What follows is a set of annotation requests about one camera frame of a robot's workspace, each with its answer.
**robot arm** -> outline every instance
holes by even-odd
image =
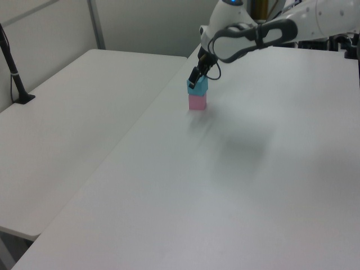
[[[195,87],[202,75],[221,60],[234,62],[248,52],[269,46],[356,32],[360,0],[302,0],[271,21],[258,25],[242,0],[219,0],[209,26],[200,28],[199,64],[190,75]]]

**white wall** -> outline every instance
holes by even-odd
[[[4,30],[28,92],[97,48],[86,0],[60,0]],[[0,53],[0,111],[10,104],[10,72]]]
[[[23,15],[47,2],[50,0],[0,0],[0,23],[4,24],[6,21]]]
[[[218,0],[97,0],[107,50],[188,57]]]

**stacked cubes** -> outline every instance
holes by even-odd
[[[189,110],[203,111],[206,108],[206,92],[209,89],[208,79],[202,76],[194,89],[189,87],[190,82],[187,81],[187,92],[189,94]]]

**blue cube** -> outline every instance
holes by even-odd
[[[189,95],[193,95],[193,96],[202,97],[204,94],[206,94],[207,90],[209,89],[208,79],[205,76],[202,76],[197,81],[197,84],[195,85],[194,89],[191,89],[189,87],[189,85],[190,85],[190,82],[189,82],[189,80],[187,80],[187,92]]]

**white tabletop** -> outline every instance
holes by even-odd
[[[0,230],[42,233],[185,60],[91,50],[2,112]]]
[[[357,62],[269,48],[188,111],[193,54],[15,265],[346,269],[360,264]]]

